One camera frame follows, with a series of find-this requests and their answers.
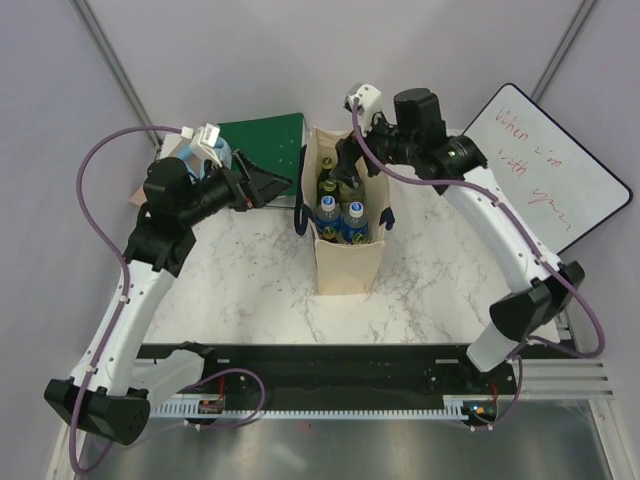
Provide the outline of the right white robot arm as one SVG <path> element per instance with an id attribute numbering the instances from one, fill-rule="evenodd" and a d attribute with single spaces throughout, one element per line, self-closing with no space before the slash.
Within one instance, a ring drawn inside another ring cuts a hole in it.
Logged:
<path id="1" fill-rule="evenodd" d="M 465 391 L 481 393 L 493 383 L 493 369 L 576 297 L 584 270 L 576 262 L 564 263 L 526 226 L 476 143 L 448 134 L 435 93 L 414 88 L 396 94 L 394 123 L 385 118 L 381 93 L 370 84 L 355 85 L 344 107 L 353 129 L 336 145 L 335 178 L 357 186 L 358 161 L 369 176 L 384 172 L 397 180 L 403 177 L 392 166 L 410 166 L 409 183 L 433 187 L 494 253 L 509 292 L 491 305 L 488 326 L 457 371 Z"/>

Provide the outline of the green Perrier glass bottle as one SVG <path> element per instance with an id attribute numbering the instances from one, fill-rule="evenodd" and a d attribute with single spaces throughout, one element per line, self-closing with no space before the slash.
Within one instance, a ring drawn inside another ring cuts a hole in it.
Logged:
<path id="1" fill-rule="evenodd" d="M 320 185 L 330 178 L 331 171 L 334 168 L 334 160 L 331 157 L 323 157 L 320 162 L 321 170 L 317 178 L 317 184 Z"/>

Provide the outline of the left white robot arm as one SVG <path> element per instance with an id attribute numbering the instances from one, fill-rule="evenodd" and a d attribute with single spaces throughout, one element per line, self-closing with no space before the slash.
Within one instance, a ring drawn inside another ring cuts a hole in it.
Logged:
<path id="1" fill-rule="evenodd" d="M 144 430 L 151 411 L 179 391 L 208 393 L 219 369 L 209 348 L 185 342 L 141 373 L 134 371 L 150 322 L 193 249 L 194 226 L 224 208 L 261 208 L 289 189 L 291 179 L 269 172 L 236 150 L 234 166 L 208 167 L 195 179 L 184 161 L 154 161 L 146 197 L 121 255 L 122 275 L 83 358 L 66 380 L 52 380 L 45 401 L 71 426 L 120 445 Z"/>

